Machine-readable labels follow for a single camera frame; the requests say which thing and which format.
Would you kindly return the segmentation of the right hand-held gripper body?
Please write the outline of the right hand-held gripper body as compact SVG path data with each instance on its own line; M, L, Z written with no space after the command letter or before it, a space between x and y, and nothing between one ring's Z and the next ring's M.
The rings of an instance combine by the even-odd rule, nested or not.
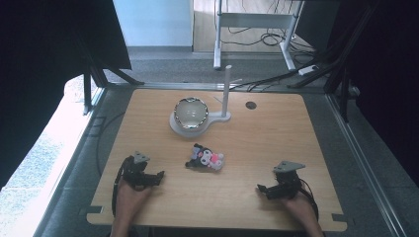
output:
M282 161L274 168L277 186L279 189L276 193L283 193L284 198L293 198L298 190L302 187L297 170L303 169L304 165L291 161Z

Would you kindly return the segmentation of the black curtain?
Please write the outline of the black curtain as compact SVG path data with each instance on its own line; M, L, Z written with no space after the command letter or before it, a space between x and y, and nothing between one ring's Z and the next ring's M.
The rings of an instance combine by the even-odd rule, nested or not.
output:
M0 189L90 68L131 68L113 0L0 0Z
M338 0L335 40L375 8L348 58L357 106L419 187L419 0Z

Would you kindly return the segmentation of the white stand with pole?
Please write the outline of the white stand with pole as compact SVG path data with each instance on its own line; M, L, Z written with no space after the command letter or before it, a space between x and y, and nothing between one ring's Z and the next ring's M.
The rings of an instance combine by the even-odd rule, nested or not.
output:
M198 137L204 134L213 123L228 122L231 119L231 112L228 110L231 69L232 69L231 65L227 65L225 67L223 94L222 94L222 100L221 100L221 110L219 112L211 112L209 110L209 116L208 116L207 121L201 127L196 128L196 129L181 128L174 120L174 110L173 110L171 116L169 117L169 124L175 133L186 138Z

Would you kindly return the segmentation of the black pink white plush toy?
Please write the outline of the black pink white plush toy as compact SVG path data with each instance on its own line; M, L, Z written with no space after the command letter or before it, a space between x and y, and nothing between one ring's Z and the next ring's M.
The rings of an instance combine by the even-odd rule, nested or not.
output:
M192 149L190 160L185 163L186 168L206 168L215 171L220 170L224 166L224 155L214 153L209 148L195 143Z

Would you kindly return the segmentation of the white metal desk frame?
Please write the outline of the white metal desk frame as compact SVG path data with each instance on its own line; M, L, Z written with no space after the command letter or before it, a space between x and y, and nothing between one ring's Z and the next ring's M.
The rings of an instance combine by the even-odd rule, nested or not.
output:
M280 43L280 49L289 71L296 71L289 47L291 46L303 0L296 1L296 7L291 14L256 14L228 13L222 11L222 0L215 0L215 42L213 49L213 68L221 67L221 29L222 28L254 28L286 30L286 39Z

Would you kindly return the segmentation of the white power strip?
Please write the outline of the white power strip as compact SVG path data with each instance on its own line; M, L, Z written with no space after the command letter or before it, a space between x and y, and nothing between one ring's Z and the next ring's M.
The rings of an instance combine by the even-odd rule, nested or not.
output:
M316 70L318 70L318 66L317 65L309 65L309 66L306 66L304 68L299 69L298 74L300 76L304 76L304 75L307 75L309 73L312 73L312 72L314 72Z

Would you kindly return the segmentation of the person's left hand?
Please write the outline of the person's left hand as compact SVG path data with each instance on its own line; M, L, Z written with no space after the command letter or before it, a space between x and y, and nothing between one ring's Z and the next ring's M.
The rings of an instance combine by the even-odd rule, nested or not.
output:
M125 180L119 181L116 217L134 218L145 204L151 193L151 187L134 189Z

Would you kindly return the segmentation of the clear glass bowl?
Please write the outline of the clear glass bowl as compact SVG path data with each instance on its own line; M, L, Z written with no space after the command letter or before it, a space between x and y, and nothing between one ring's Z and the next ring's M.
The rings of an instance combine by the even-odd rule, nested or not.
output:
M201 127L208 119L209 109L200 98L189 97L180 100L174 109L175 122L184 129Z

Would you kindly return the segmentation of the black tripod stand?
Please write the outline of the black tripod stand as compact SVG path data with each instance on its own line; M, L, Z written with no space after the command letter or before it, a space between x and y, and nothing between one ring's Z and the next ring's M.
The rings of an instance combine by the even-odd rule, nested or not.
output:
M340 24L341 33L334 43L324 52L318 55L318 60L327 62L327 65L314 72L312 75L300 82L288 85L288 88L302 88L320 77L329 74L323 86L325 94L334 93L341 87L340 101L338 104L339 115L344 122L348 121L347 105L349 99L349 59L351 53L359 41L366 25L371 19L379 0L345 0L349 3L346 7L353 9L349 23L343 26Z

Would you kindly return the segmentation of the black metal stand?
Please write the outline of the black metal stand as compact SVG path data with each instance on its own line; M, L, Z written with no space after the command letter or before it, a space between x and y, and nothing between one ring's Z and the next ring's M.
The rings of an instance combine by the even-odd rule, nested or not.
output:
M100 59L96 59L89 50L85 40L80 35L79 31L74 30L73 34L76 38L77 45L80 49L81 58L85 66L85 69L83 71L84 116L93 111L91 93L92 81L94 81L99 88L106 88L109 84L109 80L107 79L104 73L105 69L109 69L111 72L128 82L130 85L144 85L144 82L135 80L128 74L122 72L120 69L108 65Z

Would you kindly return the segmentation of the person's right hand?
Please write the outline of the person's right hand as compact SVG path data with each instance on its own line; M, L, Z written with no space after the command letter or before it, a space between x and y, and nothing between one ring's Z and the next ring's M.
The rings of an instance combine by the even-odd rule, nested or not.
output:
M294 197L283 198L281 203L304 229L308 229L317 224L317 218L311 207L311 203L303 193L298 192Z

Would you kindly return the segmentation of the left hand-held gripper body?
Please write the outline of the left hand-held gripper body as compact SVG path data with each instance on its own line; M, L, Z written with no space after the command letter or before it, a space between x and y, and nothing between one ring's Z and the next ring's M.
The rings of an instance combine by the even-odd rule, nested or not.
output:
M139 151L135 151L133 155L125 158L123 162L123 179L131 188L136 190L149 186L148 177L144 173L149 160L149 157Z

